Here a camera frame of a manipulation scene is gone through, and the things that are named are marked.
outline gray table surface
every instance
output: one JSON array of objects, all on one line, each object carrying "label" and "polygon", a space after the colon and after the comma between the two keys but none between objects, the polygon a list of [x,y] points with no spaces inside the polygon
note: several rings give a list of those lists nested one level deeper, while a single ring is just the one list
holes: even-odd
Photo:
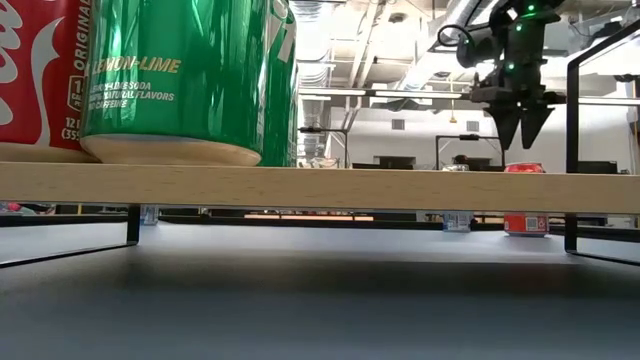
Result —
[{"label": "gray table surface", "polygon": [[[124,231],[0,229],[0,261]],[[640,356],[638,270],[568,256],[558,237],[169,224],[142,235],[136,248],[0,270],[0,358]]]}]

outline robotic arm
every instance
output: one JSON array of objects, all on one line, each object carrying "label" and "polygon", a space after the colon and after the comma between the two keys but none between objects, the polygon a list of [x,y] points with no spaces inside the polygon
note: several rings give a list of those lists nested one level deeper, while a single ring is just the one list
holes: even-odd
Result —
[{"label": "robotic arm", "polygon": [[566,102],[566,96],[547,92],[541,84],[540,67],[547,24],[560,21],[555,9],[564,0],[501,0],[494,7],[489,23],[462,28],[447,25],[443,30],[461,31],[457,59],[465,68],[493,60],[494,70],[485,79],[474,79],[472,102],[487,103],[498,129],[500,144],[509,149],[522,123],[522,144],[530,149],[553,111],[552,104]]}]

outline small red can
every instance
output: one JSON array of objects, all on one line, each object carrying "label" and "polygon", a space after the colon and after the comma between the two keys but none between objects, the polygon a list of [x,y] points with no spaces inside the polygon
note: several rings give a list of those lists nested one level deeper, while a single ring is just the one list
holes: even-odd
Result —
[{"label": "small red can", "polygon": [[[511,164],[505,172],[545,173],[542,164],[521,163]],[[549,216],[546,214],[508,213],[504,216],[504,230],[514,236],[544,237],[549,233]]]},{"label": "small red can", "polygon": [[91,0],[0,0],[0,161],[82,162]]}]

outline white wall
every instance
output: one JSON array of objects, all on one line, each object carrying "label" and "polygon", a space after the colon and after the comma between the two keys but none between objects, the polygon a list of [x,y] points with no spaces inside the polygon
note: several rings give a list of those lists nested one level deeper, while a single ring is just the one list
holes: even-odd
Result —
[{"label": "white wall", "polygon": [[[331,112],[333,127],[341,125],[344,109],[333,108]],[[349,134],[349,154],[352,163],[373,163],[376,156],[415,157],[416,163],[423,168],[432,168],[436,157],[436,135],[467,134],[466,121],[480,121],[478,135],[495,136],[495,126],[490,118],[480,111],[456,111],[457,123],[451,123],[451,111],[434,115],[426,111],[391,112],[382,109],[362,109]],[[404,119],[405,130],[391,130],[392,119]],[[445,139],[440,141],[444,146]],[[497,141],[493,145],[499,149]],[[441,153],[441,160],[451,163],[451,158],[465,154],[472,157],[486,157],[500,163],[500,153],[485,141],[461,142],[453,140]],[[330,156],[344,157],[344,150],[335,141],[331,142]]]},{"label": "white wall", "polygon": [[[609,97],[626,97],[620,89]],[[618,169],[636,169],[638,147],[631,134],[624,106],[580,107],[580,160],[617,161]],[[566,169],[566,106],[551,114],[530,150],[522,149],[520,132],[507,151],[508,163],[540,162],[547,172],[564,173]]]}]

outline can bottom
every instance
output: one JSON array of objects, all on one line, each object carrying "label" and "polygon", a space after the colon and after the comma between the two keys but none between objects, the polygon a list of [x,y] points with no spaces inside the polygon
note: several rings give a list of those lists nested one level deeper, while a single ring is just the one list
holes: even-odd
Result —
[{"label": "can bottom", "polygon": [[239,146],[184,137],[92,135],[80,143],[107,164],[255,166],[261,160]]},{"label": "can bottom", "polygon": [[507,235],[509,236],[516,236],[516,237],[531,237],[531,238],[544,238],[547,237],[547,235],[549,235],[548,233],[526,233],[526,232],[509,232],[509,231],[505,231],[507,233]]},{"label": "can bottom", "polygon": [[0,161],[87,163],[97,160],[79,150],[0,142]]}]

